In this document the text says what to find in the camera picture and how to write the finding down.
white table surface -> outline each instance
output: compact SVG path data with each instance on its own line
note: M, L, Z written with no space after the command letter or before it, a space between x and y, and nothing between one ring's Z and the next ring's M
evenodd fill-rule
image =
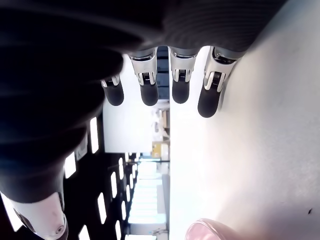
M320 1L289 1L209 119L197 110L209 48L201 49L188 101L170 100L171 240L198 218L246 239L320 239L319 28Z

pink object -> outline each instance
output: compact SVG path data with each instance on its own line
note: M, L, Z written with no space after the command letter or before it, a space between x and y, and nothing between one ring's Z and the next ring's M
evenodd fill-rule
M243 238L220 222L201 218L188 228L185 240L243 240Z

fluorescent light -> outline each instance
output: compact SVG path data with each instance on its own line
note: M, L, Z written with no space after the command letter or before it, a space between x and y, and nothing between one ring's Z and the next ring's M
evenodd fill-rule
M127 213L126 213L126 204L125 204L125 201L122 201L121 210L122 210L122 219L123 219L123 220L126 220Z
M126 201L130 202L130 187L129 187L129 185L126 186Z
M8 215L9 221L10 221L11 226L13 228L13 231L16 232L23 226L23 223L21 222L21 220L19 219L19 217L15 213L15 210L14 210L10 200L2 192L0 192L0 194L2 197L2 201L3 201L3 205L5 208L6 214Z
M101 223L104 224L107 218L107 213L106 213L105 199L104 199L103 193L100 193L98 197L98 208L99 208Z
M135 165L132 166L132 176L135 179L136 178L136 167Z
M119 159L119 177L120 180L122 180L124 178L124 166L123 166L123 162L122 162L122 157L120 157Z
M86 225L83 225L80 233L78 234L79 240L90 240L89 232Z
M70 156L68 156L65 159L64 162L64 174L65 178L68 179L71 177L72 174L76 172L76 158L75 153L71 153Z
M130 174L130 188L133 189L134 188L134 179L132 177L132 174Z
M99 149L98 141L98 127L97 127L97 118L94 117L90 121L90 132L91 132L91 149L94 154Z
M115 223L115 234L116 234L116 239L121 240L121 229L120 229L120 222L119 220L116 221Z
M111 174L111 190L112 190L112 197L115 198L117 196L117 179L116 179L115 172Z

black rubber fingertip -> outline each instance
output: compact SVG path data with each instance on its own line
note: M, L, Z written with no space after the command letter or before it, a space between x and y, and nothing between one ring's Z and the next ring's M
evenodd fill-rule
M189 82L172 81L172 98L178 104L184 104L189 98Z
M141 98L145 105L153 106L158 102L158 86L157 83L150 85L140 85Z
M108 99L111 105L119 106L124 102L125 95L121 81L117 86L111 85L108 87L104 87L103 90L106 98Z
M204 118L212 117L217 109L219 104L220 92L217 92L217 89L212 87L209 90L206 90L202 85L199 102L198 102L198 112Z

white robot part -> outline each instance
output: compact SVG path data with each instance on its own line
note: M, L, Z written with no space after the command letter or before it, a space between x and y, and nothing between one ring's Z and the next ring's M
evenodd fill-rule
M132 62L134 74L138 78L139 84L143 86L145 79L150 80L150 84L154 85L156 83L157 76L157 48L147 56L135 57L130 56L129 58Z
M57 192L39 202L10 202L23 224L39 237L58 240L64 235L67 220Z
M181 55L177 52L174 52L170 47L169 53L173 80L178 82L179 76L183 74L185 75L184 81L188 83L195 68L197 55Z
M120 76L119 75L112 76L111 80L112 80L112 83L113 83L114 86L118 86L119 83L120 83ZM104 88L108 87L105 80L101 80L101 85Z
M236 64L236 60L232 61L230 64L220 63L214 58L214 50L215 47L211 46L205 63L203 85L206 90L209 90L213 84L214 78L218 76L219 82L217 92L221 92L223 83L229 77L232 68Z

